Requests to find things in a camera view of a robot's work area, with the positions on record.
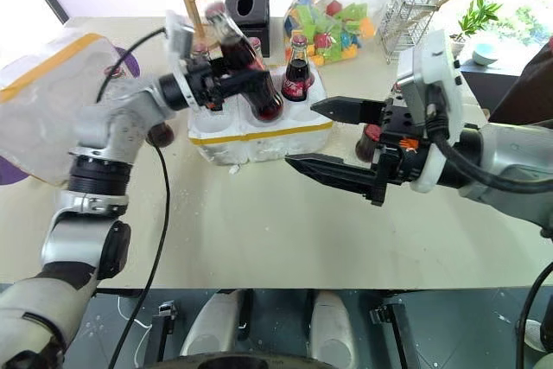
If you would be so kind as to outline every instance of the purple object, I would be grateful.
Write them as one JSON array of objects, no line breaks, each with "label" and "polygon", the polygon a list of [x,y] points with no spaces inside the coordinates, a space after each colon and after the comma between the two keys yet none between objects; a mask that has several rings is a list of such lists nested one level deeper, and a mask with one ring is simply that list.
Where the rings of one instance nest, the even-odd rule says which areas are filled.
[{"label": "purple object", "polygon": [[25,179],[27,175],[0,156],[0,185],[10,185]]},{"label": "purple object", "polygon": [[[115,47],[115,49],[118,51],[119,56],[123,56],[123,54],[127,52],[126,49],[120,47]],[[138,61],[132,54],[127,56],[127,58],[124,60],[124,64],[127,66],[127,68],[129,68],[130,74],[134,78],[138,78],[140,76],[140,66],[138,66]]]}]

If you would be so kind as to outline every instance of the white bowl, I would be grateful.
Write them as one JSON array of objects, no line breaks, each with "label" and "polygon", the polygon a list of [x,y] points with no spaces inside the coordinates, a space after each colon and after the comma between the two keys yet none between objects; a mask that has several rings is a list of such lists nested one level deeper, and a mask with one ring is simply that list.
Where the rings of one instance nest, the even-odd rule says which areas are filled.
[{"label": "white bowl", "polygon": [[479,65],[490,65],[498,60],[498,50],[490,43],[479,43],[474,47],[473,60]]}]

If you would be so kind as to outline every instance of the gray floor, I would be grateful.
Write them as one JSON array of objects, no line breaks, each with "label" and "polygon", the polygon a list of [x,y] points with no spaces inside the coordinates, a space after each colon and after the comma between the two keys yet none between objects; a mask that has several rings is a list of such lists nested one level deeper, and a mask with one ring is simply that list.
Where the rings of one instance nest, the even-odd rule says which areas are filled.
[{"label": "gray floor", "polygon": [[[402,293],[387,302],[405,304],[410,318],[422,369],[514,367],[515,324],[526,289],[464,289]],[[180,312],[175,333],[168,338],[165,359],[178,355],[181,343],[195,316],[214,291],[152,290],[138,319],[149,324],[159,304],[175,300]],[[553,288],[538,294],[531,318],[540,320]],[[359,368],[399,368],[390,327],[369,322],[368,310],[379,302],[375,291],[340,291],[358,337]],[[305,355],[306,290],[256,290],[251,333],[237,344],[239,351],[264,351]],[[122,298],[121,307],[129,315],[135,299]],[[117,310],[115,296],[93,298],[75,341],[68,353],[66,369],[106,368],[125,320]],[[133,355],[144,329],[137,324],[130,331],[117,368],[132,368]],[[145,342],[137,353],[142,364]],[[527,367],[541,357],[526,348]]]}]

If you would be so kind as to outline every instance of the black tissue box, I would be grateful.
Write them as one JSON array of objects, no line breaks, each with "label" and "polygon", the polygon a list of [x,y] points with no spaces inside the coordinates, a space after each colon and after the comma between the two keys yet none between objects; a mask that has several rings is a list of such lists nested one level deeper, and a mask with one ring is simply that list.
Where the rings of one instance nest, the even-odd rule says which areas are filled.
[{"label": "black tissue box", "polygon": [[225,6],[244,35],[259,38],[262,55],[269,56],[269,0],[225,0]]}]

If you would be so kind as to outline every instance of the white table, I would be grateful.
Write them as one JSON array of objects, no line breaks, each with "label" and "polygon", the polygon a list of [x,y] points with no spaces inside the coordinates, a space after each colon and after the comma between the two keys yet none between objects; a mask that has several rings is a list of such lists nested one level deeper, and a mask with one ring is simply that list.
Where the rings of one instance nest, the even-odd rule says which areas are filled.
[{"label": "white table", "polygon": [[[283,62],[282,30],[272,26],[273,57]],[[162,18],[74,18],[67,26],[129,46]],[[377,45],[356,60],[323,67],[329,95],[382,99],[395,78]],[[161,39],[136,52],[143,73],[167,73]],[[467,96],[467,102],[476,104]],[[468,119],[482,122],[478,107]],[[198,154],[187,139],[188,111],[170,122],[167,158],[173,198],[162,260],[163,288],[318,287],[442,289],[530,284],[550,261],[536,226],[512,219],[453,189],[417,194],[390,186],[383,207],[328,188],[284,161],[248,163],[235,174]],[[335,125],[322,151],[353,162],[359,126]],[[129,261],[103,287],[138,288],[147,279],[162,228],[164,187],[155,151],[143,146],[123,220],[132,227]],[[0,187],[0,282],[36,274],[55,191],[32,178]]]}]

